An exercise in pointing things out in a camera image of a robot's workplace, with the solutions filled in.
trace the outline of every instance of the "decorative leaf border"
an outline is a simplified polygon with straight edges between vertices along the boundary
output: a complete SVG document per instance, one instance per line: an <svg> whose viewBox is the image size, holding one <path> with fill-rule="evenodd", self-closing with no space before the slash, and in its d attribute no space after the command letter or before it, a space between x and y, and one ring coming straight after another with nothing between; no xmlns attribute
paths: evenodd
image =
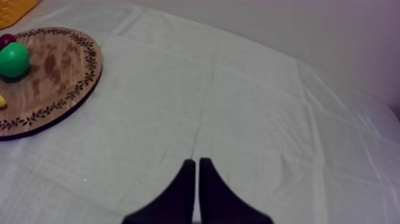
<svg viewBox="0 0 400 224"><path fill-rule="evenodd" d="M87 72L82 80L75 84L72 91L67 92L67 95L57 102L53 102L52 105L42 108L36 112L32 112L30 116L25 118L17 117L14 120L0 120L0 130L10 130L12 128L17 128L19 125L31 126L34 122L39 119L45 118L50 115L54 110L62 109L63 106L67 104L68 100L75 99L81 94L84 86L89 86L90 82L95 81L95 70L97 69L96 62L96 50L94 49L93 41L89 41L86 38L79 36L77 33L73 33L72 30L59 29L59 28L40 28L36 30L31 30L29 32L19 33L15 36L16 39L31 37L37 34L52 34L52 35L69 35L71 40L75 41L76 44L85 48L83 51L85 54L85 67Z"/></svg>

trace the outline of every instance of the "red ball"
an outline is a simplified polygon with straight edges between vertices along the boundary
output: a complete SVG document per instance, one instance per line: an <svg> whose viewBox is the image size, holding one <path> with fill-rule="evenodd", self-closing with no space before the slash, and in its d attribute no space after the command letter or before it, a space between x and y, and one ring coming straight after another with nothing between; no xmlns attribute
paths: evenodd
<svg viewBox="0 0 400 224"><path fill-rule="evenodd" d="M16 41L17 41L16 38L9 33L6 33L6 34L0 36L0 51L3 48L5 48L9 43L16 42Z"/></svg>

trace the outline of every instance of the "yellow plastic basket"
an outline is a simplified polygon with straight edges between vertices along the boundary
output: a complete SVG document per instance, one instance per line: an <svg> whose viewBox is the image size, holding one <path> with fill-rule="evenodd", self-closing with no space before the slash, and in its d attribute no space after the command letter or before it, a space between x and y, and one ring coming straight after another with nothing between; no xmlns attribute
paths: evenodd
<svg viewBox="0 0 400 224"><path fill-rule="evenodd" d="M0 0L0 29L16 23L38 4L38 0Z"/></svg>

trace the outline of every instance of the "round wooden board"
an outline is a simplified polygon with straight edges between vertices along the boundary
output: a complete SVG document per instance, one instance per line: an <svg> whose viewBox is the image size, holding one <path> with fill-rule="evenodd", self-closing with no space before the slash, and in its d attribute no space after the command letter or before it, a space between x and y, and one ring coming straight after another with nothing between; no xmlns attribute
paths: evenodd
<svg viewBox="0 0 400 224"><path fill-rule="evenodd" d="M36 133L75 110L101 75L100 47L88 35L49 27L15 35L29 50L30 70L15 83L0 80L0 140Z"/></svg>

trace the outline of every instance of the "green ball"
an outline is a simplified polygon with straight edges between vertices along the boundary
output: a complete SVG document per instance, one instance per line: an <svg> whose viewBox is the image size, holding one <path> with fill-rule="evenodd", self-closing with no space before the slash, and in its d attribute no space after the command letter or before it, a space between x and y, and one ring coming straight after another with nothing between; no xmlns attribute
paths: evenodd
<svg viewBox="0 0 400 224"><path fill-rule="evenodd" d="M15 78L29 67L28 49L17 42L9 43L0 51L0 74Z"/></svg>

